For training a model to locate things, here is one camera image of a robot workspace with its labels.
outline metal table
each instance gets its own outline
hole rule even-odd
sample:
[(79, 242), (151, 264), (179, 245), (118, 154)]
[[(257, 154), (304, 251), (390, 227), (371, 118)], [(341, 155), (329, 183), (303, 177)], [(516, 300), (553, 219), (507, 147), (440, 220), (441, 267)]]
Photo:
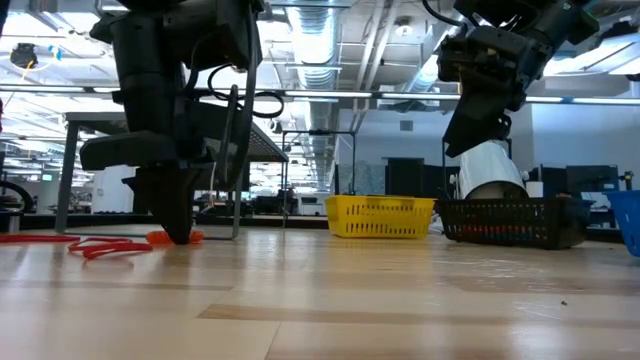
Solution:
[[(67, 231), (71, 184), (76, 161), (78, 130), (80, 127), (95, 130), (106, 135), (117, 135), (127, 132), (125, 114), (121, 112), (70, 112), (65, 114), (67, 120), (67, 140), (65, 143), (60, 190), (58, 192), (58, 212), (56, 214), (55, 231), (58, 234), (70, 235), (104, 235), (77, 233)], [(289, 162), (289, 157), (255, 124), (251, 130), (249, 145), (249, 162)], [(233, 226), (230, 236), (207, 237), (207, 240), (234, 240), (240, 228), (240, 206), (242, 201), (242, 175), (236, 183)], [(140, 234), (109, 234), (116, 237), (141, 237)]]

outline ceiling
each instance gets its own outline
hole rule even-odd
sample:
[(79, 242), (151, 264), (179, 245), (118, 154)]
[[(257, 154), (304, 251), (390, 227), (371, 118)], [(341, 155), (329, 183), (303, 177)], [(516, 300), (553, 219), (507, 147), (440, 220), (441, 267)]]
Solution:
[[(297, 0), (272, 0), (273, 4), (295, 3)], [(371, 34), (373, 15), (376, 13), (378, 0), (350, 0), (335, 1), (336, 3), (350, 4), (348, 8), (340, 9), (337, 31), (337, 58), (333, 68), (337, 73), (335, 88), (339, 90), (354, 90), (357, 87), (358, 73), (366, 50), (368, 34)], [(424, 46), (430, 37), (430, 27), (437, 25), (437, 21), (430, 17), (423, 9), (419, 0), (397, 0), (398, 7), (392, 19), (386, 19), (385, 15), (392, 13), (392, 0), (387, 0), (382, 11), (382, 20), (378, 27), (378, 37), (374, 42), (370, 56), (368, 73), (372, 75), (372, 88), (380, 86), (401, 87), (409, 82), (431, 58), (432, 50)], [(37, 85), (37, 86), (93, 86), (93, 87), (117, 87), (117, 75), (113, 54), (109, 46), (91, 39), (88, 31), (98, 20), (92, 1), (58, 0), (55, 12), (43, 9), (43, 11), (30, 10), (26, 12), (28, 1), (12, 1), (12, 8), (4, 28), (4, 35), (0, 40), (0, 84), (6, 89), (8, 84)], [(451, 14), (452, 1), (433, 1), (434, 7), (439, 7), (445, 14)], [(601, 1), (593, 9), (593, 13), (603, 19), (603, 23), (611, 23), (623, 16), (631, 16), (635, 19), (637, 1)], [(112, 0), (103, 1), (103, 7), (118, 6)], [(305, 65), (296, 62), (296, 49), (293, 43), (293, 34), (290, 24), (281, 22), (285, 12), (282, 8), (272, 8), (274, 16), (269, 21), (260, 21), (264, 60), (258, 69), (258, 87), (272, 89), (297, 89), (301, 87), (299, 71)], [(395, 25), (398, 19), (402, 24), (410, 27), (409, 33), (396, 31), (399, 25)], [(382, 41), (381, 33), (384, 32), (387, 23), (390, 33), (386, 43)], [(16, 67), (9, 60), (9, 55), (18, 43), (32, 43), (36, 45), (38, 66), (25, 72)], [(615, 49), (598, 50), (598, 53), (589, 52), (593, 42), (587, 42), (579, 47), (563, 46), (561, 56), (549, 65), (548, 76), (543, 81), (532, 87), (535, 94), (563, 95), (574, 92), (582, 92), (591, 96), (615, 96), (628, 89), (623, 76), (606, 75), (610, 86), (585, 86), (584, 80), (574, 81), (578, 77), (566, 75), (584, 75), (585, 73), (607, 74), (611, 71), (630, 64), (640, 58), (640, 42), (615, 45)], [(379, 66), (373, 67), (372, 61), (376, 50), (384, 49)], [(313, 44), (306, 51), (313, 51)], [(206, 87), (208, 71), (200, 74), (198, 86)], [(220, 72), (214, 79), (214, 86), (229, 88), (232, 84), (242, 85), (245, 82), (243, 74), (235, 73), (231, 69)], [(434, 84), (435, 89), (450, 91), (444, 84)], [(14, 173), (25, 166), (50, 167), (59, 165), (61, 157), (60, 148), (65, 136), (65, 112), (85, 111), (122, 111), (119, 105), (110, 101), (109, 89), (86, 95), (69, 94), (38, 94), (24, 92), (3, 91), (0, 93), (5, 103), (5, 113), (2, 120), (5, 146), (10, 151), (9, 157), (15, 158), (10, 162), (9, 169)], [(274, 103), (258, 103), (257, 108), (273, 109)], [(341, 127), (348, 127), (353, 119), (352, 102), (340, 102), (339, 120)], [(421, 121), (415, 123), (414, 131), (409, 136), (442, 132), (446, 127), (446, 116), (435, 112), (430, 115), (415, 113), (415, 115), (399, 116), (392, 111), (378, 111), (374, 107), (367, 112), (361, 127), (361, 136), (381, 136), (388, 134), (390, 129), (398, 129), (399, 119), (407, 120), (420, 116)], [(279, 119), (285, 129), (308, 130), (309, 103), (289, 102), (286, 104), (284, 114)], [(281, 143), (279, 134), (271, 130), (271, 122), (255, 119), (255, 122), (270, 134), (276, 142)], [(9, 140), (11, 136), (44, 137), (47, 141), (17, 142)], [(295, 163), (291, 164), (292, 183), (301, 187), (326, 187), (330, 183), (329, 172), (317, 171), (318, 143), (308, 136), (300, 136), (290, 140), (293, 144), (291, 158)], [(326, 147), (322, 147), (320, 156), (326, 157), (326, 164), (330, 165), (333, 159), (335, 141), (324, 139)], [(22, 160), (35, 157), (36, 160)], [(252, 182), (265, 187), (277, 187), (280, 184), (279, 165), (254, 164)], [(88, 176), (78, 169), (77, 179), (87, 179)]]

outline yellow basket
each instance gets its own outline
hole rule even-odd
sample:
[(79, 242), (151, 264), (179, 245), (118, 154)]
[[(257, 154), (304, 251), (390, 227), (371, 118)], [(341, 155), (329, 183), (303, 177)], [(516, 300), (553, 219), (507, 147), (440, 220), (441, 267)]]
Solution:
[(427, 236), (434, 199), (383, 196), (327, 198), (329, 230), (345, 238), (411, 238)]

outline desk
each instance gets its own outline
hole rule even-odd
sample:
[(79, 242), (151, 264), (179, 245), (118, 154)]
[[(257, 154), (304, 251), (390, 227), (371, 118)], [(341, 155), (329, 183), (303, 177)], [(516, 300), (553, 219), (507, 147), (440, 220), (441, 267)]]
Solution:
[[(96, 235), (89, 233), (71, 233), (67, 231), (67, 218), (69, 214), (69, 200), (71, 198), (71, 183), (73, 181), (73, 169), (76, 161), (78, 145), (78, 130), (80, 127), (95, 130), (106, 135), (117, 135), (127, 132), (127, 121), (124, 113), (104, 112), (72, 112), (66, 113), (68, 122), (67, 140), (64, 149), (62, 176), (58, 193), (58, 213), (56, 214), (55, 231), (58, 234), (72, 235)], [(249, 162), (279, 162), (288, 163), (288, 156), (255, 124), (251, 129), (251, 141), (249, 143)], [(240, 228), (240, 203), (242, 201), (242, 176), (236, 184), (233, 225), (231, 234), (222, 237), (207, 237), (207, 240), (234, 240), (238, 236)], [(119, 237), (139, 237), (139, 234), (114, 234)]]

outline metal frame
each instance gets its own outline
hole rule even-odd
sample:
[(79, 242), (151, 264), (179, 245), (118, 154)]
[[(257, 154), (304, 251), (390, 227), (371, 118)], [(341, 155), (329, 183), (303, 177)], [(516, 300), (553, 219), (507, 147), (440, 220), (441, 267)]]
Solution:
[[(331, 136), (331, 135), (351, 135), (353, 139), (353, 147), (351, 153), (351, 187), (352, 191), (355, 192), (355, 183), (356, 183), (356, 135), (355, 131), (331, 131), (331, 130), (283, 130), (282, 131), (282, 151), (284, 151), (286, 147), (286, 137), (289, 134), (307, 134), (311, 136)], [(282, 163), (281, 167), (281, 180), (280, 180), (280, 188), (282, 189), (282, 227), (285, 228), (287, 226), (287, 218), (289, 217), (286, 211), (287, 204), (287, 182), (289, 181), (289, 161), (286, 163)]]
[[(99, 124), (105, 125), (107, 122), (120, 121), (124, 120), (124, 114), (122, 113), (99, 113), (100, 117), (95, 117), (93, 119), (89, 119), (91, 114), (98, 113), (67, 113), (67, 138), (64, 148), (64, 157), (62, 163), (62, 176), (60, 178), (60, 188), (58, 190), (58, 208), (56, 213), (56, 221), (55, 221), (55, 232), (58, 234), (69, 234), (69, 235), (82, 235), (82, 236), (104, 236), (104, 233), (91, 233), (91, 232), (71, 232), (67, 231), (67, 219), (69, 217), (69, 203), (71, 200), (71, 185), (73, 182), (73, 170), (75, 168), (76, 161), (76, 150), (78, 146), (78, 131), (80, 129), (80, 125), (83, 127), (91, 127), (95, 123), (97, 128), (101, 128)], [(259, 128), (253, 127), (252, 130), (252, 138), (256, 136), (261, 139), (261, 141), (265, 142), (268, 146), (272, 147), (272, 151), (277, 153), (275, 156), (281, 157), (281, 160), (284, 160), (287, 164), (289, 163), (289, 158), (278, 149), (278, 146), (271, 141)], [(256, 157), (256, 160), (267, 162), (266, 158), (261, 158), (259, 156)], [(251, 155), (247, 159), (247, 163), (243, 168), (244, 171), (249, 171), (249, 166), (247, 165), (251, 161)], [(231, 228), (231, 235), (229, 236), (209, 236), (205, 237), (205, 240), (235, 240), (238, 236), (240, 230), (240, 209), (242, 202), (242, 185), (243, 185), (243, 175), (240, 174), (238, 182), (235, 186), (235, 194), (234, 194), (234, 209), (233, 209), (233, 225)], [(109, 234), (109, 236), (115, 237), (145, 237), (146, 235), (141, 234), (132, 234), (132, 233), (123, 233), (123, 234)]]
[[(504, 140), (509, 148), (509, 159), (513, 159), (513, 141), (511, 139)], [(447, 191), (447, 155), (445, 154), (446, 146), (444, 142), (444, 138), (442, 138), (442, 191), (444, 191), (447, 196), (451, 197), (453, 194), (449, 194)]]

